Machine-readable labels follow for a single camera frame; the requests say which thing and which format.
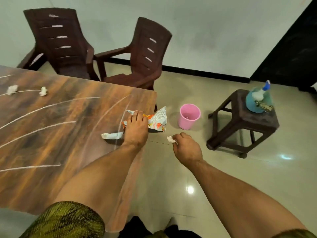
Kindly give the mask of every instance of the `wooden table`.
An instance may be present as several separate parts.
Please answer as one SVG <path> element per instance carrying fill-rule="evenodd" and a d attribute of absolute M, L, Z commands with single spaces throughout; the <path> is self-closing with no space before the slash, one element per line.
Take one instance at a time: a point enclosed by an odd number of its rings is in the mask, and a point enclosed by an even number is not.
<path fill-rule="evenodd" d="M 6 95 L 14 84 L 18 92 Z M 154 91 L 0 66 L 0 207 L 42 213 L 75 173 L 118 147 L 101 133 L 122 131 L 126 109 L 152 114 L 155 103 Z M 141 154 L 107 231 L 125 225 L 140 162 Z"/>

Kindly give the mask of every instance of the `dark brown plastic stool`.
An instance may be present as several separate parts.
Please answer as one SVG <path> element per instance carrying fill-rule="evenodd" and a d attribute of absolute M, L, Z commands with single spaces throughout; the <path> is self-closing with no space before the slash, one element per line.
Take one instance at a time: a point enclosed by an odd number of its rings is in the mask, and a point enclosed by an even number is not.
<path fill-rule="evenodd" d="M 207 141 L 207 148 L 215 150 L 218 147 L 225 147 L 237 150 L 240 153 L 240 158 L 246 158 L 247 153 L 256 147 L 258 144 L 267 139 L 280 126 L 277 120 L 275 110 L 266 113 L 254 113 L 247 109 L 245 105 L 245 98 L 249 93 L 248 90 L 238 89 L 208 118 L 213 118 L 212 137 Z M 231 109 L 226 106 L 231 102 Z M 218 112 L 220 110 L 231 112 L 231 121 L 218 132 Z M 240 129 L 247 129 L 250 131 L 252 144 L 248 147 L 238 144 L 231 144 L 225 140 Z M 263 135 L 255 140 L 254 132 L 262 133 Z"/>

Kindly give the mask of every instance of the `chair armrest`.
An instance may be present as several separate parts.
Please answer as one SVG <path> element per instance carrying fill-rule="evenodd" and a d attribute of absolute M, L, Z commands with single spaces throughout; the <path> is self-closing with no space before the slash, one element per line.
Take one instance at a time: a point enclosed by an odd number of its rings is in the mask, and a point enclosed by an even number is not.
<path fill-rule="evenodd" d="M 91 80 L 100 81 L 95 70 L 93 69 L 94 49 L 88 44 L 86 67 Z"/>
<path fill-rule="evenodd" d="M 127 47 L 122 47 L 122 48 L 114 49 L 114 50 L 103 52 L 103 53 L 98 53 L 95 55 L 101 81 L 103 81 L 107 77 L 104 62 L 110 57 L 123 54 L 123 53 L 129 53 L 129 52 L 130 52 L 130 46 L 127 46 Z"/>
<path fill-rule="evenodd" d="M 137 88 L 137 87 L 140 87 L 143 84 L 146 84 L 148 82 L 154 81 L 154 80 L 158 79 L 161 76 L 161 74 L 162 74 L 162 65 L 160 65 L 159 68 L 155 72 L 153 72 L 151 75 L 149 75 L 149 76 L 147 76 L 147 77 L 135 82 L 133 84 L 133 87 Z"/>
<path fill-rule="evenodd" d="M 24 69 L 35 70 L 35 71 L 38 70 L 46 62 L 46 58 L 43 55 L 42 57 L 38 58 L 34 63 L 32 63 L 39 54 L 41 54 L 41 52 L 37 51 L 37 48 L 35 46 L 24 57 L 24 59 L 22 59 L 22 61 L 18 64 L 17 68 L 24 68 Z"/>

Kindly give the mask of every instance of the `person's right arm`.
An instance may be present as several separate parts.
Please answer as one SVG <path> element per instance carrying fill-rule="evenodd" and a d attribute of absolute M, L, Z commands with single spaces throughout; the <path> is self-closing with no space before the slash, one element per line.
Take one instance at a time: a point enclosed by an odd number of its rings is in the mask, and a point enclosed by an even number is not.
<path fill-rule="evenodd" d="M 279 202 L 204 161 L 191 136 L 181 133 L 173 139 L 175 156 L 196 177 L 231 237 L 271 238 L 287 230 L 306 230 Z"/>

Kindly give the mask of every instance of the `teal basket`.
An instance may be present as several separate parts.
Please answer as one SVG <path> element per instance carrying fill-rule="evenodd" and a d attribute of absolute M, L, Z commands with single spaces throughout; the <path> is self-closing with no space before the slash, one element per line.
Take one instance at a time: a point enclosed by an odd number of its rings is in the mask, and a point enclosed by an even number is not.
<path fill-rule="evenodd" d="M 255 92 L 255 91 L 258 91 L 260 89 L 261 89 L 260 87 L 253 88 L 248 93 L 247 97 L 245 98 L 245 104 L 246 104 L 248 110 L 250 110 L 251 112 L 254 112 L 254 113 L 263 113 L 264 112 L 264 109 L 256 106 L 256 102 L 252 98 L 252 93 Z M 269 93 L 269 91 L 266 91 L 263 94 L 263 97 L 264 97 L 264 99 L 261 101 L 262 103 L 265 103 L 265 104 L 268 104 L 268 105 L 273 105 L 271 94 Z"/>

